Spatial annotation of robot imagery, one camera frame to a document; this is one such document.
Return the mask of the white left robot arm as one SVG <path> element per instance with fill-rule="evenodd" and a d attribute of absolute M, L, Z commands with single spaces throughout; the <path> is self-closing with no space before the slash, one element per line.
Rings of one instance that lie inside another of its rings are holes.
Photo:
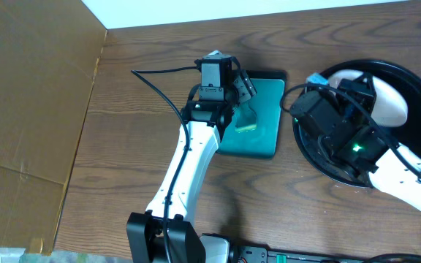
<path fill-rule="evenodd" d="M 197 200 L 208 165 L 229 126 L 233 110 L 255 94 L 244 69 L 219 74 L 229 85 L 229 99 L 194 100 L 212 87 L 202 81 L 189 93 L 186 106 L 174 109 L 181 122 L 178 144 L 167 173 L 144 213 L 132 213 L 126 224 L 134 262 L 235 262 L 237 249 L 225 237 L 199 236 L 194 230 Z"/>

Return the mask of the green scouring pad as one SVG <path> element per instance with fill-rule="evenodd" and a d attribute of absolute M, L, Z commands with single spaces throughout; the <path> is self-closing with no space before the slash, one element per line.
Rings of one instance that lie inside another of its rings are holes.
<path fill-rule="evenodd" d="M 235 117 L 236 132 L 248 132 L 257 128 L 257 114 L 250 107 L 248 102 L 240 104 L 235 109 Z"/>

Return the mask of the white plate with green stain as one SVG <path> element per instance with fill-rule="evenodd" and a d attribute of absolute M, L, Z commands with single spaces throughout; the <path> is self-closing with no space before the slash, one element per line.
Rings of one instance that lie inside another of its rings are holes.
<path fill-rule="evenodd" d="M 363 72 L 353 69 L 342 69 L 328 77 L 327 81 L 333 88 L 337 88 L 341 80 L 354 80 Z M 406 100 L 390 84 L 373 76 L 373 87 L 376 100 L 373 104 L 371 117 L 379 125 L 395 128 L 404 125 L 408 118 L 408 105 Z"/>

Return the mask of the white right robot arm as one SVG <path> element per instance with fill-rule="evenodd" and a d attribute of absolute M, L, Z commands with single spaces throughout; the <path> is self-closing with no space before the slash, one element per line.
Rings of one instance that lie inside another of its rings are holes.
<path fill-rule="evenodd" d="M 376 93 L 372 119 L 383 127 L 399 127 L 406 123 L 409 107 L 396 87 L 364 72 L 343 69 L 328 77 L 329 85 L 340 88 L 343 80 L 356 80 L 372 84 Z M 374 188 L 397 197 L 421 212 L 421 159 L 405 145 L 388 149 L 376 161 L 376 171 L 368 176 Z"/>

